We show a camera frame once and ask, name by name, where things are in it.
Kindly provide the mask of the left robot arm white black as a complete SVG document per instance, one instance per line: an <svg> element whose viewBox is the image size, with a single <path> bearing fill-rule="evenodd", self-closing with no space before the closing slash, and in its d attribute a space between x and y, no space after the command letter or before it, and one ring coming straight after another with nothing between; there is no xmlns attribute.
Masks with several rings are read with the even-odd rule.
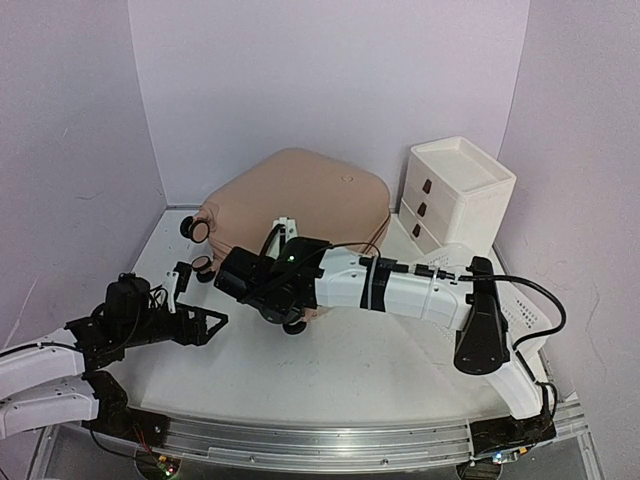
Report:
<svg viewBox="0 0 640 480"><path fill-rule="evenodd" d="M144 422L162 416L129 405L124 388L107 372L129 348L165 341L204 346L228 323L224 313L179 304L137 307L129 317L104 308L49 335L1 353L1 436L80 421L87 428L135 438Z"/></svg>

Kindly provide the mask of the pink hard-shell suitcase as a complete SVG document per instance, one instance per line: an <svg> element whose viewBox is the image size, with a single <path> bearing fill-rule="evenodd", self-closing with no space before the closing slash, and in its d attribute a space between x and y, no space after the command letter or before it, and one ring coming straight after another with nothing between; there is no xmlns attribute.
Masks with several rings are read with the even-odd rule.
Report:
<svg viewBox="0 0 640 480"><path fill-rule="evenodd" d="M282 326L296 335L321 308L381 309L382 261L378 246L390 221L390 193L376 175L305 149L276 152L213 192L196 214L184 218L180 233L213 250L219 266L238 246L274 259L274 221L296 221L297 237L330 242L315 280L317 306Z"/></svg>

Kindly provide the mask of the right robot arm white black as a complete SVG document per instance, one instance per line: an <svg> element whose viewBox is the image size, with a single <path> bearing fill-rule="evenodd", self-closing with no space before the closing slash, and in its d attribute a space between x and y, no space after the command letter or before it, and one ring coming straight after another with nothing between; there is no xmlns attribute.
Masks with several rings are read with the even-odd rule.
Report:
<svg viewBox="0 0 640 480"><path fill-rule="evenodd" d="M287 332L301 331L309 310L351 308L439 325L453 334L453 364L483 377L509 408L506 416L472 423L484 449L533 445L554 436L557 389L528 364L546 338L561 330L527 297L527 287L562 305L544 287L499 274L490 259L456 245L434 251L426 264L406 264L359 252L355 241L332 243L274 225L262 250L234 248L218 287Z"/></svg>

